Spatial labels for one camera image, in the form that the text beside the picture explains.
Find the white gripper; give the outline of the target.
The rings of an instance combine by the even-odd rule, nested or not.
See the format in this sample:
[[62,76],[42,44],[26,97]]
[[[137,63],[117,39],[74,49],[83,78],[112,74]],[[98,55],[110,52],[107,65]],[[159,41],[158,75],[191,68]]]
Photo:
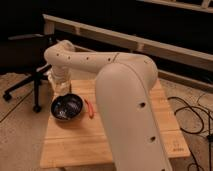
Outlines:
[[47,76],[54,90],[70,89],[71,74],[69,70],[50,69]]

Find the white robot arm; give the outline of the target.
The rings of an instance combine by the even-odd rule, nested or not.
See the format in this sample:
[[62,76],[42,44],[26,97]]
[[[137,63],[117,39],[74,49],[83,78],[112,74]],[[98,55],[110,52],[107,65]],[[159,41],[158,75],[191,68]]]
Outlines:
[[172,171],[150,101],[158,69],[145,56],[76,52],[63,40],[44,52],[52,85],[65,84],[71,68],[95,72],[95,97],[117,171]]

